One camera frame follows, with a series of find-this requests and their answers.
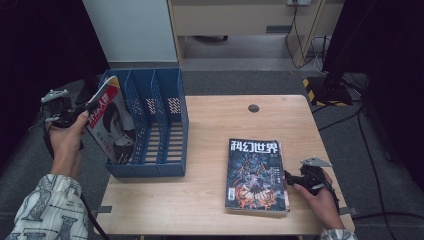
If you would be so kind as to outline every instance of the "power strip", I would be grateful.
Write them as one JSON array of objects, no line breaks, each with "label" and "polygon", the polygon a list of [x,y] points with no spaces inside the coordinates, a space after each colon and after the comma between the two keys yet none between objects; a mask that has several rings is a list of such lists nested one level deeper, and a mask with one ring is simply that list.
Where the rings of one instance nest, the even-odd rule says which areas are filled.
[{"label": "power strip", "polygon": [[287,0],[287,5],[293,6],[295,4],[298,6],[308,6],[311,5],[311,0]]}]

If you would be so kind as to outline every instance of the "patterned sleeve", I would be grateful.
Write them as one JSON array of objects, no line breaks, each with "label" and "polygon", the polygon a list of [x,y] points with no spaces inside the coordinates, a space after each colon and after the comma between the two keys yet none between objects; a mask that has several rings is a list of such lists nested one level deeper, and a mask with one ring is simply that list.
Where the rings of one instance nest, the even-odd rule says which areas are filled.
[{"label": "patterned sleeve", "polygon": [[6,240],[87,239],[87,212],[80,196],[76,180],[47,174],[25,198]]},{"label": "patterned sleeve", "polygon": [[358,240],[358,238],[346,229],[328,229],[322,232],[321,240]]}]

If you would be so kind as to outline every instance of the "magazine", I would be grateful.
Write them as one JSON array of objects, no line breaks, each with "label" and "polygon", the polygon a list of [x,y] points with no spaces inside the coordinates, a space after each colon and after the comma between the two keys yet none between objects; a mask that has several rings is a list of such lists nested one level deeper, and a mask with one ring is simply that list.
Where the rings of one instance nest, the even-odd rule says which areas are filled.
[{"label": "magazine", "polygon": [[276,140],[230,139],[227,209],[281,215],[289,211],[280,149]]},{"label": "magazine", "polygon": [[109,164],[131,164],[135,146],[135,127],[128,113],[116,76],[106,77],[90,99],[97,108],[90,114],[88,131],[109,158]]}]

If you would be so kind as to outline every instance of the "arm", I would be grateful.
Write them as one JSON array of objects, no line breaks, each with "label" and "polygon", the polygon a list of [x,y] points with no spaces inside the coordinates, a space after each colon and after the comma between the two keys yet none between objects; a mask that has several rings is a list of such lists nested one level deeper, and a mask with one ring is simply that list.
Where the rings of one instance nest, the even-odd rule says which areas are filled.
[{"label": "arm", "polygon": [[[333,180],[324,172],[326,180],[331,184]],[[322,188],[318,195],[314,196],[301,185],[295,184],[295,189],[308,202],[315,216],[321,221],[325,227],[325,231],[321,234],[324,239],[351,240],[357,239],[355,234],[346,230],[343,222],[337,212],[334,204],[333,196],[326,189]]]},{"label": "arm", "polygon": [[54,160],[50,174],[25,198],[6,239],[87,239],[87,212],[75,180],[81,161],[80,136],[87,121],[85,112],[67,129],[51,128]]}]

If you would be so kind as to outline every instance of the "cable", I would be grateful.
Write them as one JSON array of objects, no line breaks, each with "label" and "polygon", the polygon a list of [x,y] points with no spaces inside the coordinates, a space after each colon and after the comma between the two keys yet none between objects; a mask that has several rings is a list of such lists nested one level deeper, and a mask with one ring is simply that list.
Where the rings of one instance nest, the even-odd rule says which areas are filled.
[{"label": "cable", "polygon": [[87,209],[87,215],[88,218],[90,219],[91,223],[93,224],[93,226],[97,229],[97,231],[99,231],[99,234],[103,237],[103,239],[105,240],[109,240],[110,238],[107,236],[107,234],[103,231],[102,227],[99,225],[99,223],[97,222],[96,218],[94,217],[94,215],[91,213],[90,209],[88,208],[88,204],[85,201],[84,196],[81,193],[81,200],[84,203],[85,208]]},{"label": "cable", "polygon": [[353,89],[360,97],[362,97],[362,95],[365,92],[361,87],[358,87],[355,84],[349,82],[347,80],[347,78],[345,78],[344,76],[342,76],[342,81],[341,82],[344,83],[346,86],[350,87],[351,89]]},{"label": "cable", "polygon": [[[308,53],[312,53],[314,56],[315,56],[315,46],[314,46],[313,42],[315,42],[315,39],[318,39],[318,38],[323,38],[324,41],[325,41],[325,39],[330,40],[330,39],[327,38],[327,36],[314,36],[311,40],[311,45],[310,45],[310,47],[312,48],[312,51],[308,50]],[[327,50],[325,48],[322,48],[320,53],[322,54],[323,52],[327,52]]]},{"label": "cable", "polygon": [[345,118],[343,118],[343,119],[341,119],[341,120],[339,120],[339,121],[336,121],[336,122],[334,122],[334,123],[331,123],[331,124],[328,124],[327,126],[325,126],[325,127],[322,127],[322,128],[319,128],[318,129],[318,131],[322,131],[322,130],[325,130],[325,129],[327,129],[327,128],[330,128],[330,127],[332,127],[332,126],[334,126],[334,125],[336,125],[336,124],[338,124],[338,123],[342,123],[342,122],[345,122],[345,121],[347,121],[347,120],[349,120],[349,119],[352,119],[352,118],[354,118],[363,108],[365,107],[365,105],[364,104],[362,104],[362,106],[354,113],[354,114],[352,114],[352,115],[350,115],[350,116],[347,116],[347,117],[345,117]]},{"label": "cable", "polygon": [[317,38],[323,38],[324,41],[323,41],[321,52],[315,53],[315,51],[314,51],[314,58],[315,58],[315,60],[314,60],[314,68],[315,68],[315,70],[317,72],[319,72],[321,74],[327,74],[328,72],[323,72],[322,71],[322,66],[320,65],[319,60],[318,60],[318,57],[321,54],[321,61],[324,64],[324,57],[325,57],[325,53],[327,52],[326,51],[326,47],[325,47],[326,46],[327,36],[324,36],[324,37],[314,37],[314,38],[312,38],[312,41],[311,41],[312,42],[312,44],[311,44],[312,47],[314,46],[315,39],[317,39]]},{"label": "cable", "polygon": [[[41,128],[43,129],[43,138],[46,144],[47,149],[50,152],[50,155],[54,158],[53,155],[53,148],[51,146],[51,142],[50,142],[50,128],[52,126],[52,124],[47,128],[46,124],[44,122],[44,120],[46,119],[46,117],[44,116],[44,108],[46,106],[46,103],[42,103],[41,107],[40,107],[40,120],[43,120],[43,122],[41,123]],[[87,202],[85,201],[85,198],[83,196],[83,194],[81,193],[81,201],[83,202],[85,208],[87,209],[87,215],[88,218],[90,219],[91,223],[93,224],[93,226],[97,229],[97,231],[99,232],[99,234],[103,237],[103,239],[105,240],[109,240],[109,237],[107,236],[107,234],[103,231],[103,229],[101,228],[101,226],[99,225],[99,223],[97,222],[96,218],[93,216],[93,214],[90,211],[90,208],[88,207]]]},{"label": "cable", "polygon": [[376,184],[377,184],[378,197],[379,197],[379,200],[380,200],[381,210],[383,212],[384,222],[386,223],[386,227],[387,227],[387,230],[390,233],[390,236],[393,239],[396,240],[396,237],[393,234],[392,229],[391,229],[390,224],[389,224],[389,221],[387,219],[386,208],[384,206],[383,195],[382,195],[382,192],[381,192],[380,180],[378,179],[378,174],[377,174],[377,170],[376,170],[376,167],[375,167],[375,164],[374,164],[374,159],[371,156],[371,151],[369,149],[367,139],[365,138],[364,130],[362,129],[361,117],[360,117],[359,111],[358,111],[357,119],[358,119],[358,125],[359,125],[359,130],[361,132],[362,140],[364,141],[365,148],[367,149],[368,157],[370,159],[370,163],[371,163],[371,166],[372,166],[372,170],[374,172],[374,177],[375,177],[375,181],[376,181]]},{"label": "cable", "polygon": [[318,108],[318,109],[316,109],[316,110],[312,111],[312,114],[314,114],[314,113],[316,113],[316,112],[318,112],[318,111],[320,111],[320,110],[322,110],[322,109],[324,109],[324,108],[326,108],[326,107],[328,107],[328,106],[330,106],[330,105],[325,105],[325,106],[323,106],[323,107],[320,107],[320,108]]},{"label": "cable", "polygon": [[424,216],[422,216],[422,215],[413,214],[413,213],[404,213],[404,212],[373,213],[373,214],[364,215],[364,216],[352,217],[352,219],[353,220],[362,220],[362,219],[366,219],[366,218],[381,217],[383,214],[385,214],[386,216],[405,216],[405,217],[413,217],[413,218],[418,218],[418,219],[424,220]]},{"label": "cable", "polygon": [[303,52],[303,49],[302,49],[302,42],[300,41],[300,36],[299,36],[299,33],[297,32],[297,27],[296,27],[297,6],[298,6],[297,0],[293,0],[294,16],[293,16],[292,23],[291,23],[291,25],[290,25],[290,32],[291,32],[291,29],[293,29],[293,28],[294,28],[294,31],[295,31],[295,33],[296,33],[296,37],[297,37],[297,41],[299,42],[299,48],[300,48],[300,52],[301,52],[301,54],[302,54],[302,59],[303,59],[303,61],[304,61],[304,63],[303,63],[303,65],[302,65],[302,66],[300,66],[300,67],[296,66],[296,64],[294,63],[293,55],[292,55],[292,54],[291,54],[291,52],[290,52],[289,43],[288,43],[288,37],[289,37],[289,35],[290,35],[290,32],[289,32],[289,33],[287,33],[287,35],[286,35],[286,37],[285,37],[285,42],[286,42],[286,48],[287,48],[287,51],[288,51],[288,53],[289,53],[289,55],[290,55],[290,58],[291,58],[291,60],[292,60],[292,63],[293,63],[293,65],[294,65],[294,67],[295,67],[296,69],[300,69],[300,68],[302,68],[303,66],[305,66],[307,63],[309,63],[310,61],[312,61],[314,58],[312,57],[311,59],[306,60],[306,59],[305,59],[305,57],[304,57],[304,52]]},{"label": "cable", "polygon": [[359,83],[356,78],[353,76],[352,73],[349,73],[350,77],[353,79],[353,81],[358,84],[361,88],[366,88],[366,86],[362,85],[361,83]]}]

